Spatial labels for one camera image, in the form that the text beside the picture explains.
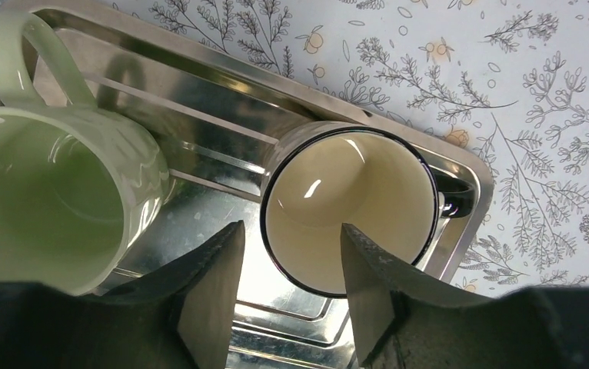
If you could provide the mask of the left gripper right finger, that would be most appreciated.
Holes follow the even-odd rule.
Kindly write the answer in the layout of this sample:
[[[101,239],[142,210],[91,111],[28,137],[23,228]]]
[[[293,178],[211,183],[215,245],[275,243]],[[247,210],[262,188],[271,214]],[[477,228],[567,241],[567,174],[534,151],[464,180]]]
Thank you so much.
[[[439,281],[396,258],[352,224],[341,262],[355,350],[365,368],[507,368],[489,298]]]

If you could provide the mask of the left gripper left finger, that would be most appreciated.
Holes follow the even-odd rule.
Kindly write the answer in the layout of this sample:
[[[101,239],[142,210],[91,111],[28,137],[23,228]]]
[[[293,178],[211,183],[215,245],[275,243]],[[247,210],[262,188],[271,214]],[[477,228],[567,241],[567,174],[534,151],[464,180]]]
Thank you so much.
[[[224,226],[195,250],[121,284],[107,368],[223,368],[245,252],[245,224]]]

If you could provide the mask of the beige mug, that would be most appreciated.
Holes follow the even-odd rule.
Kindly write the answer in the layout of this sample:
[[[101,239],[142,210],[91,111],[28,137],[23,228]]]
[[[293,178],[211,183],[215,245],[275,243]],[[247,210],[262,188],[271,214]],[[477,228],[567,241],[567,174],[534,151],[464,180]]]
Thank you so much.
[[[341,121],[286,132],[265,161],[260,229],[276,268],[296,286],[345,298],[341,227],[417,264],[442,218],[474,207],[472,184],[434,170],[402,137]]]

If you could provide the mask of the light green mug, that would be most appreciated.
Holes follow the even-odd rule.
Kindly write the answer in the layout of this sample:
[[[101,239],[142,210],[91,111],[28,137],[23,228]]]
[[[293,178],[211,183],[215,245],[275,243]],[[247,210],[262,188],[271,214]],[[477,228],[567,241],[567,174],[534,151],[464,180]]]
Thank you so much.
[[[165,203],[165,157],[31,13],[0,11],[0,100],[0,281],[87,293]]]

